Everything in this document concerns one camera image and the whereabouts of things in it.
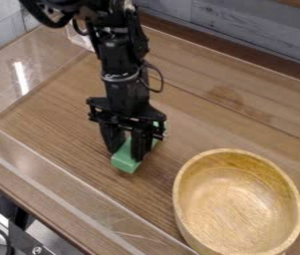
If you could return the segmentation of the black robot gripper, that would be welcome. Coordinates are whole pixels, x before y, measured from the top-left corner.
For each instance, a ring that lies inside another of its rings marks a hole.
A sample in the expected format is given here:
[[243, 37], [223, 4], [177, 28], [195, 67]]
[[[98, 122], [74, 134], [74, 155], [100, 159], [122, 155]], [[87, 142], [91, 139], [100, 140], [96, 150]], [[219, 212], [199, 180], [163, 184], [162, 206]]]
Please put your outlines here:
[[115, 153], [126, 141], [124, 131], [131, 132], [131, 157], [143, 160], [151, 150], [150, 123], [165, 123], [166, 115], [150, 104], [148, 75], [102, 75], [106, 88], [103, 97], [87, 98], [90, 120], [99, 124], [102, 138], [110, 153]]

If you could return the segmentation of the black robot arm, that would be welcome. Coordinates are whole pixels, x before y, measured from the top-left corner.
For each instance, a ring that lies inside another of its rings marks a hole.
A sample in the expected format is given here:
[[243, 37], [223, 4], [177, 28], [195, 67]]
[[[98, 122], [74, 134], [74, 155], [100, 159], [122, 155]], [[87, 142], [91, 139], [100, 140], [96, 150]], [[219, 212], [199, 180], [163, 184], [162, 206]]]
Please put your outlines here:
[[131, 159], [140, 161], [151, 142], [163, 138], [166, 115], [150, 105], [146, 60], [150, 40], [132, 0], [19, 0], [37, 22], [59, 29], [66, 25], [90, 38], [100, 61], [103, 97], [87, 98], [90, 120], [99, 124], [108, 152], [131, 144]]

